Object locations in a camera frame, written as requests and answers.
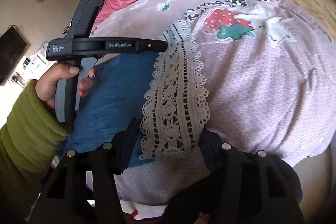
light blue fabric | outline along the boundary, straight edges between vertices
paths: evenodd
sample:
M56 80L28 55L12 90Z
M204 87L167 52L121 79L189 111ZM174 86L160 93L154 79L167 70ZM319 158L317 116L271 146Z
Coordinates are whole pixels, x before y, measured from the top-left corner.
M73 133L60 145L58 155L70 149L94 150L127 128L132 117L142 119L144 94L149 90L156 52L121 54L97 66L97 77L87 97L82 98ZM139 134L129 167L153 160L139 160Z

gray trigger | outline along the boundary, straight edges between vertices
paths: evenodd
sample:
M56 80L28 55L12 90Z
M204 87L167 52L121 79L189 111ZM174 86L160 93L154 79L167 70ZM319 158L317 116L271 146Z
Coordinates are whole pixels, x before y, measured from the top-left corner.
M81 62L80 72L78 74L78 83L77 83L77 90L76 90L76 111L79 109L79 103L81 100L81 97L78 95L78 88L79 83L84 78L88 77L89 70L97 63L97 58L95 57L87 57L83 58Z

beige bed sheet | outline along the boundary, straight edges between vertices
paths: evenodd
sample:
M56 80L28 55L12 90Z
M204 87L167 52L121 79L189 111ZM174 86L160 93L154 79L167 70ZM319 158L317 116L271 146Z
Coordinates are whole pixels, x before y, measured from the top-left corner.
M336 3L333 0L291 0L318 21L336 40ZM323 154L306 158L294 167L303 191L300 208L306 222L322 208L330 195L332 179L332 158L330 149Z

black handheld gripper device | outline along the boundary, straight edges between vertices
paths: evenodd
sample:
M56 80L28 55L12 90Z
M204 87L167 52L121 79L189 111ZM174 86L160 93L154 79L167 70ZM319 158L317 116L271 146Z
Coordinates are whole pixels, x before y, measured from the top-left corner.
M78 84L88 77L88 71L107 53L164 52L167 43L160 40L127 37L89 37L95 19L105 0L80 0L73 15L68 34L52 40L47 47L49 61L71 64L80 68L70 79L60 79L56 86L55 112L59 122L76 118L80 96Z

silver screw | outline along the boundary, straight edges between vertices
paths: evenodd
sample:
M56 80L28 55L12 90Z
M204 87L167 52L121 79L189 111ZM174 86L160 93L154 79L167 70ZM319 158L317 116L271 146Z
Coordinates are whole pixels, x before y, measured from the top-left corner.
M222 148L223 148L224 150L230 150L231 147L232 147L232 146L231 146L229 143L223 143L223 144L222 144Z
M74 155L76 155L76 151L75 151L75 150L69 150L69 151L67 152L67 156L68 156L68 157L73 157Z
M103 148L104 148L105 150L109 150L109 149L112 148L112 144L111 144L111 143L104 143L104 144L103 144Z
M259 150L258 155L262 158L265 158L267 156L267 153L264 150Z

